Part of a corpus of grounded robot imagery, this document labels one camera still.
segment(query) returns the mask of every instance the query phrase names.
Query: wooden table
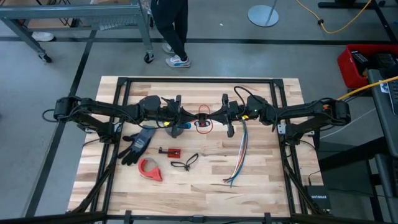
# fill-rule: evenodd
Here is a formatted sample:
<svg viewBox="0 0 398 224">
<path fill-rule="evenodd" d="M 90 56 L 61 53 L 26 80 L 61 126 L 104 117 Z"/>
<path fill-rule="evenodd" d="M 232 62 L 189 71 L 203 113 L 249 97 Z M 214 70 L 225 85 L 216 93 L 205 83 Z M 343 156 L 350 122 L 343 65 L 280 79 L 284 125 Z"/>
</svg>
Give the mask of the wooden table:
<svg viewBox="0 0 398 224">
<path fill-rule="evenodd" d="M 96 100 L 112 103 L 118 77 L 102 77 Z M 303 103 L 299 80 L 285 78 L 285 93 L 288 105 Z M 233 91 L 233 83 L 133 83 L 129 93 L 128 104 L 137 103 L 147 95 L 159 95 L 165 98 L 182 96 L 182 106 L 191 113 L 197 113 L 198 107 L 206 104 L 211 111 L 221 107 L 221 96 L 227 93 L 230 101 L 240 100 Z M 266 98 L 272 103 L 269 85 L 242 85 L 255 95 Z M 241 91 L 246 100 L 248 94 Z M 123 98 L 122 89 L 120 104 Z M 95 116 L 102 121 L 108 117 Z M 305 118 L 293 119 L 298 123 Z M 163 130 L 157 130 L 150 146 L 143 157 L 151 157 L 157 161 L 163 182 L 148 180 L 139 175 L 136 165 L 116 166 L 113 181 L 109 214 L 124 215 L 132 210 L 134 215 L 206 215 L 229 217 L 263 217 L 264 212 L 272 217 L 289 217 L 289 207 L 285 191 L 285 182 L 280 158 L 280 149 L 276 132 L 271 126 L 263 126 L 259 121 L 248 121 L 249 146 L 244 167 L 234 181 L 233 187 L 223 182 L 228 178 L 236 164 L 243 130 L 241 123 L 234 123 L 235 135 L 228 138 L 226 126 L 214 122 L 210 134 L 198 134 L 196 130 L 185 130 L 177 139 L 172 139 Z M 140 127 L 124 124 L 123 136 L 138 133 Z M 96 134 L 89 134 L 86 141 L 96 139 Z M 312 142 L 309 137 L 303 140 Z M 120 151 L 130 144 L 121 141 Z M 185 172 L 170 165 L 164 154 L 158 154 L 158 148 L 181 148 L 182 159 L 199 153 L 195 166 Z M 95 184 L 98 164 L 103 144 L 96 142 L 84 147 L 76 175 L 76 181 L 70 197 L 69 209 L 75 208 Z M 308 175 L 319 170 L 315 150 L 306 144 L 297 146 L 298 161 L 304 184 L 308 183 Z M 320 173 L 313 174 L 311 181 L 321 185 Z M 300 212 L 298 193 L 294 184 L 296 211 Z M 99 197 L 102 208 L 104 190 Z"/>
</svg>

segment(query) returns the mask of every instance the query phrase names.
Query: yellow extension cord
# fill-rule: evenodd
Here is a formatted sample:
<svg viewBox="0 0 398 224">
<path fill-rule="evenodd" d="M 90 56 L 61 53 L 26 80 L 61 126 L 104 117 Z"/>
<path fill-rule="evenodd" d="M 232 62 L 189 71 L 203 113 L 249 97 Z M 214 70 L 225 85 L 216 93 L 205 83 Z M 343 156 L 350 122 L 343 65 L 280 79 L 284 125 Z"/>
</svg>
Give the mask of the yellow extension cord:
<svg viewBox="0 0 398 224">
<path fill-rule="evenodd" d="M 299 3 L 304 9 L 306 9 L 308 12 L 311 12 L 311 14 L 313 14 L 313 15 L 318 19 L 318 21 L 321 20 L 321 19 L 319 18 L 319 16 L 318 16 L 315 12 L 311 11 L 311 9 L 307 8 L 306 6 L 304 6 L 299 0 L 296 0 L 296 1 L 297 1 L 297 3 Z M 335 30 L 335 31 L 328 31 L 328 30 L 326 30 L 326 28 L 325 28 L 325 26 L 323 25 L 323 23 L 321 23 L 322 29 L 323 29 L 327 34 L 335 34 L 335 33 L 338 33 L 338 32 L 340 32 L 340 31 L 344 30 L 344 29 L 347 28 L 349 25 L 351 25 L 351 24 L 362 14 L 362 12 L 367 8 L 367 6 L 368 6 L 371 2 L 372 2 L 372 0 L 369 0 L 368 3 L 366 3 L 366 5 L 362 8 L 362 10 L 361 10 L 351 21 L 349 21 L 349 22 L 348 22 L 345 26 L 343 26 L 342 28 L 340 28 L 340 29 L 338 29 L 338 30 Z M 393 77 L 393 78 L 388 78 L 388 79 L 386 79 L 386 80 L 379 81 L 379 82 L 377 82 L 377 83 L 372 83 L 372 84 L 366 85 L 366 86 L 364 86 L 364 87 L 358 88 L 358 89 L 356 89 L 356 90 L 354 90 L 354 91 L 352 91 L 352 92 L 349 92 L 349 93 L 345 94 L 344 96 L 341 96 L 341 97 L 337 98 L 337 100 L 345 99 L 345 98 L 347 98 L 347 97 L 349 97 L 349 96 L 351 96 L 351 95 L 353 95 L 353 94 L 355 94 L 355 93 L 357 93 L 357 92 L 359 92 L 359 91 L 365 90 L 365 89 L 367 89 L 367 88 L 372 88 L 372 87 L 377 86 L 377 85 L 380 85 L 380 84 L 382 84 L 382 83 L 391 82 L 391 81 L 394 81 L 394 80 L 398 80 L 398 76 Z"/>
<path fill-rule="evenodd" d="M 356 90 L 354 90 L 354 91 L 352 91 L 352 92 L 349 92 L 349 93 L 345 94 L 345 95 L 342 96 L 342 97 L 337 98 L 337 100 L 342 100 L 342 99 L 347 98 L 347 97 L 351 96 L 352 94 L 355 94 L 355 93 L 357 93 L 357 92 L 359 92 L 359 91 L 365 90 L 365 89 L 367 89 L 367 88 L 372 88 L 372 87 L 377 86 L 377 85 L 380 85 L 380 84 L 382 84 L 382 83 L 391 82 L 391 81 L 394 81 L 394 80 L 398 80 L 398 76 L 392 77 L 392 78 L 388 78 L 388 79 L 386 79 L 386 80 L 379 81 L 379 82 L 377 82 L 377 83 L 372 83 L 372 84 L 366 85 L 366 86 L 364 86 L 364 87 L 358 88 L 358 89 L 356 89 Z"/>
<path fill-rule="evenodd" d="M 296 0 L 296 1 L 297 1 L 297 3 L 299 3 L 304 9 L 306 9 L 308 12 L 311 12 L 311 14 L 313 14 L 313 15 L 318 19 L 318 21 L 321 20 L 321 19 L 319 18 L 319 16 L 318 16 L 315 12 L 311 11 L 311 9 L 307 8 L 306 6 L 304 6 L 299 0 Z M 351 25 L 351 23 L 353 23 L 353 22 L 362 14 L 362 12 L 367 8 L 367 6 L 368 6 L 371 2 L 372 2 L 372 0 L 369 0 L 368 3 L 366 3 L 366 5 L 362 8 L 362 10 L 358 13 L 358 15 L 356 15 L 351 21 L 349 21 L 345 26 L 343 26 L 342 28 L 340 28 L 340 29 L 338 29 L 338 30 L 335 30 L 335 31 L 328 31 L 328 30 L 326 30 L 325 25 L 323 25 L 323 22 L 322 22 L 320 25 L 322 26 L 322 29 L 323 29 L 327 34 L 335 34 L 335 33 L 338 33 L 338 32 L 340 32 L 340 31 L 344 30 L 345 28 L 347 28 L 349 25 Z"/>
</svg>

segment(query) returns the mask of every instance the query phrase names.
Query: white sneaker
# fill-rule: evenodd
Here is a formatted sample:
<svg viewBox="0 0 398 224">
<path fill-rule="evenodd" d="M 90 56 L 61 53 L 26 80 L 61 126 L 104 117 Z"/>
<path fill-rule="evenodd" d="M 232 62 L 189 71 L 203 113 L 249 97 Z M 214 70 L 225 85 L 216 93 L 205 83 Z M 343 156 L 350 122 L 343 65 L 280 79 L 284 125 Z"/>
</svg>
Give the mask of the white sneaker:
<svg viewBox="0 0 398 224">
<path fill-rule="evenodd" d="M 47 32 L 33 32 L 33 39 L 36 41 L 48 42 L 54 39 L 54 35 Z"/>
<path fill-rule="evenodd" d="M 163 50 L 168 54 L 174 54 L 174 50 L 171 48 L 169 44 L 162 45 Z"/>
<path fill-rule="evenodd" d="M 178 55 L 174 57 L 166 59 L 167 65 L 173 68 L 189 68 L 191 67 L 191 61 L 187 58 L 186 61 L 181 61 L 181 58 Z"/>
</svg>

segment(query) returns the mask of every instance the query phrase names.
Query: black pants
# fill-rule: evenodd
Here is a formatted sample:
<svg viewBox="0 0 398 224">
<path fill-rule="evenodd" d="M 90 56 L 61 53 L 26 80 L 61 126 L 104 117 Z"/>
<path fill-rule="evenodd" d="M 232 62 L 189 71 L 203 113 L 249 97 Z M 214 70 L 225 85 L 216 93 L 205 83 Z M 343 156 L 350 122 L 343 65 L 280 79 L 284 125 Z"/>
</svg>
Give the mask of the black pants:
<svg viewBox="0 0 398 224">
<path fill-rule="evenodd" d="M 188 32 L 188 0 L 152 0 L 150 4 L 157 30 L 180 58 L 185 58 Z"/>
</svg>

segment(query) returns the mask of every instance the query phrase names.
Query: metal shelf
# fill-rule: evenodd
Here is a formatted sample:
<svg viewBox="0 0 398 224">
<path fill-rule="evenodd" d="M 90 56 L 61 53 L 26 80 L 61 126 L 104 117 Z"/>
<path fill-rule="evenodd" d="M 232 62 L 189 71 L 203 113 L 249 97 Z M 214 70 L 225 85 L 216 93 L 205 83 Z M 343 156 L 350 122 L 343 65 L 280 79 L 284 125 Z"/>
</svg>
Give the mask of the metal shelf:
<svg viewBox="0 0 398 224">
<path fill-rule="evenodd" d="M 29 28 L 31 19 L 75 18 L 75 27 L 66 28 Z M 153 24 L 147 10 L 143 9 L 139 0 L 131 0 L 130 4 L 57 4 L 34 6 L 0 6 L 0 19 L 13 30 L 39 57 L 46 62 L 47 54 L 40 44 L 31 37 L 33 31 L 70 31 L 70 30 L 108 30 L 135 29 L 140 30 L 142 41 L 146 47 L 145 61 L 150 63 L 153 58 L 153 47 L 150 42 L 149 24 Z"/>
</svg>

